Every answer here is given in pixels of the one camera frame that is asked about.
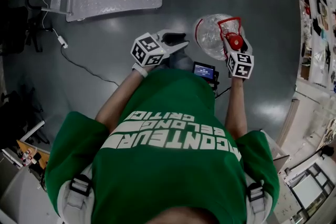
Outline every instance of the red bottle cap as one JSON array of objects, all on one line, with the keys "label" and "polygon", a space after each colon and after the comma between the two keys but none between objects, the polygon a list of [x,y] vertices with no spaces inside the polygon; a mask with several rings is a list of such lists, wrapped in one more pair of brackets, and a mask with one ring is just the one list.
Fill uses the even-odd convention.
[{"label": "red bottle cap", "polygon": [[240,35],[229,35],[228,42],[232,50],[240,50],[244,44],[244,40]]}]

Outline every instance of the backpack strap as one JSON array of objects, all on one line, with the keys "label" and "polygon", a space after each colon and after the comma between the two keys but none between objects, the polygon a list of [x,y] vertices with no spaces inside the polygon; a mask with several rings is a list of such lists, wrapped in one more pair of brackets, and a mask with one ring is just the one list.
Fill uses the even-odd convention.
[{"label": "backpack strap", "polygon": [[57,209],[67,224],[91,224],[95,194],[91,184],[92,170],[89,165],[84,171],[66,181],[60,188]]},{"label": "backpack strap", "polygon": [[262,224],[267,219],[272,208],[272,197],[264,191],[264,182],[255,182],[245,173],[246,193],[246,224]]}]

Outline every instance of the gray floor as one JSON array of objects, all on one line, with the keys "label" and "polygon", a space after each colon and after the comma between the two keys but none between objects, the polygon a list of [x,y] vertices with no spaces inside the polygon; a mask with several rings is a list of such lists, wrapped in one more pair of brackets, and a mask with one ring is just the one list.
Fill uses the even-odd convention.
[{"label": "gray floor", "polygon": [[[11,0],[13,7],[23,0]],[[163,0],[163,6],[146,12],[129,12],[67,23],[63,15],[48,14],[58,34],[69,44],[68,56],[107,79],[121,82],[134,59],[130,48],[136,37],[160,29],[183,30],[191,40],[187,54],[220,71],[219,91],[229,86],[227,68],[201,51],[192,28],[201,16],[226,13],[240,16],[255,55],[254,72],[246,81],[245,100],[249,129],[264,129],[276,138],[282,128],[295,90],[300,52],[298,0]],[[7,91],[28,81],[36,88],[45,110],[44,132],[53,140],[66,114],[77,110],[94,117],[115,85],[103,82],[68,63],[60,54],[54,34],[42,33],[43,53],[26,47],[19,55],[4,58]],[[216,116],[224,121],[228,94],[216,101]]]}]

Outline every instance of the black cable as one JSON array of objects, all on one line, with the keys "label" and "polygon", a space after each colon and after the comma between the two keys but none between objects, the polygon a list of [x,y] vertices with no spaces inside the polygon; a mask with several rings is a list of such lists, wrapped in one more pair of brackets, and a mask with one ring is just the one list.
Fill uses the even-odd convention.
[{"label": "black cable", "polygon": [[231,89],[231,87],[227,88],[225,91],[221,92],[220,94],[218,94],[215,99],[217,99],[218,97],[220,97],[222,94],[228,92]]},{"label": "black cable", "polygon": [[322,156],[322,154],[326,154],[327,156],[331,156],[334,153],[334,150],[331,146],[325,145],[325,146],[321,147],[319,150],[315,151],[313,154],[309,155],[303,161],[300,161],[298,164],[292,166],[291,168],[287,168],[288,170],[287,169],[286,170],[287,171],[293,170],[294,168],[298,167],[299,165],[301,165],[302,163],[304,163],[305,161],[307,161],[308,159],[310,159],[312,156],[314,156],[316,153],[319,153],[320,151],[322,151],[321,156]]},{"label": "black cable", "polygon": [[117,86],[119,87],[119,84],[117,84],[115,81],[108,80],[108,79],[103,79],[101,76],[92,73],[87,67],[85,67],[85,66],[81,66],[81,65],[79,65],[79,64],[77,64],[77,63],[71,61],[71,60],[68,58],[68,56],[63,52],[62,49],[63,49],[63,45],[61,46],[61,54],[63,55],[63,57],[64,57],[68,62],[72,63],[73,65],[75,65],[75,66],[77,66],[77,67],[80,67],[80,68],[84,69],[87,73],[90,73],[91,75],[93,75],[93,76],[95,76],[95,77],[97,77],[97,78],[99,78],[99,79],[101,79],[101,80],[103,80],[103,81],[114,83],[115,85],[117,85]]}]

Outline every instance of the green t-shirt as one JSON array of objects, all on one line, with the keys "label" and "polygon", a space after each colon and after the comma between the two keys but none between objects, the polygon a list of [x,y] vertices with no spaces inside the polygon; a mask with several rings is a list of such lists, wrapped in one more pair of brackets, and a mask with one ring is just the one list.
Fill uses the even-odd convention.
[{"label": "green t-shirt", "polygon": [[145,223],[177,206],[207,209],[220,223],[244,223],[244,171],[264,180],[274,208],[279,181],[265,135],[254,131],[234,141],[214,116],[214,101],[202,78],[167,69],[143,80],[111,135],[69,113],[46,171],[55,210],[60,186],[91,163],[93,224]]}]

